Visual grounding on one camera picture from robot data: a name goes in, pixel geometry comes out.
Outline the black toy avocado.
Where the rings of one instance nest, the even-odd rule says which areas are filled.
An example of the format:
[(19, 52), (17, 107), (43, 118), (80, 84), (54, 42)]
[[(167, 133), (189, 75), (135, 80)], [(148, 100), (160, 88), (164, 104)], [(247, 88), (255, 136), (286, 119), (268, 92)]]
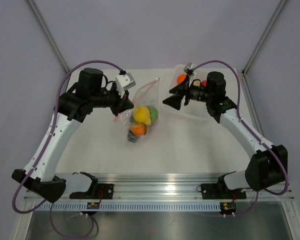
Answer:
[(134, 135), (132, 132), (127, 133), (127, 140), (131, 143), (136, 143), (139, 140), (139, 136)]

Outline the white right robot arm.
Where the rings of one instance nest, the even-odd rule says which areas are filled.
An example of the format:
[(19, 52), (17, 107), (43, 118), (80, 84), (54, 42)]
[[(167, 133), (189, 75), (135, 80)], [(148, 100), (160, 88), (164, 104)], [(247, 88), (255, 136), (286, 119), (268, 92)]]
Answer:
[(244, 120), (239, 106), (226, 95), (226, 80), (221, 72), (209, 72), (204, 86), (190, 83), (187, 75), (169, 93), (171, 96), (162, 103), (178, 111), (189, 101), (205, 103), (208, 114), (235, 137), (250, 158), (246, 170), (218, 178), (216, 190), (220, 197), (229, 198), (235, 190), (243, 188), (268, 191), (278, 183), (284, 183), (284, 189), (277, 192), (278, 196), (288, 190), (287, 149), (283, 145), (274, 145)]

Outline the clear zip top bag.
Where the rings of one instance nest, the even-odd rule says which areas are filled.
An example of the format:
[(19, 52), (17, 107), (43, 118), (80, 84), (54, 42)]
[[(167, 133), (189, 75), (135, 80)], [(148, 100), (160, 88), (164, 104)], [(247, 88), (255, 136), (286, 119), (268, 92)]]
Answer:
[(114, 118), (115, 123), (126, 127), (126, 138), (130, 143), (148, 138), (157, 125), (160, 116), (159, 91), (160, 79), (155, 78), (137, 90), (132, 98), (132, 109)]

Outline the green toy watermelon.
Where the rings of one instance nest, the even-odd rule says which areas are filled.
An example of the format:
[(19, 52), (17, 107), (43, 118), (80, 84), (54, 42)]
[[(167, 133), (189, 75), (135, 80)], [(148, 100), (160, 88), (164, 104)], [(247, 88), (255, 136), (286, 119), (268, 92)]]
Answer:
[(150, 120), (151, 120), (151, 123), (153, 124), (159, 118), (159, 111), (155, 106), (152, 106), (152, 105), (147, 106), (147, 108), (149, 109)]

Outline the orange toy peach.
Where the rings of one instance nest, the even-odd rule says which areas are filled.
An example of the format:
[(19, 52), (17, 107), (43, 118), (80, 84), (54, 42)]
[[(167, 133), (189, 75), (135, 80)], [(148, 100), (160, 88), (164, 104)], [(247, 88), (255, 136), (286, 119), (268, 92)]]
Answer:
[(147, 133), (147, 128), (143, 123), (137, 122), (130, 126), (130, 131), (137, 137), (144, 136)]

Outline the yellow toy lemon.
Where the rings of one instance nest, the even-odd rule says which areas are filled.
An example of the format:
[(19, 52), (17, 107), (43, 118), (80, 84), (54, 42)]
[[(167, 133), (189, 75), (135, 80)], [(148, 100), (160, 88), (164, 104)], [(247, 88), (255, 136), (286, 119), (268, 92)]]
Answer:
[(142, 123), (144, 125), (150, 125), (150, 111), (146, 106), (139, 106), (134, 109), (133, 118), (136, 122)]

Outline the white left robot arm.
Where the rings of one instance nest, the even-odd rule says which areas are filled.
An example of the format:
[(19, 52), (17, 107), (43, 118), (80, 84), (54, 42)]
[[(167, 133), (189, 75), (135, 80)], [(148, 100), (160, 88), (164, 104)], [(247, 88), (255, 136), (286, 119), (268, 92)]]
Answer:
[(47, 134), (33, 158), (12, 173), (15, 181), (50, 203), (64, 194), (72, 199), (98, 196), (97, 177), (87, 172), (56, 175), (56, 169), (71, 137), (93, 109), (110, 108), (117, 116), (134, 107), (128, 92), (136, 84), (131, 73), (122, 70), (110, 89), (102, 85), (105, 79), (99, 69), (80, 71), (77, 82), (58, 98)]

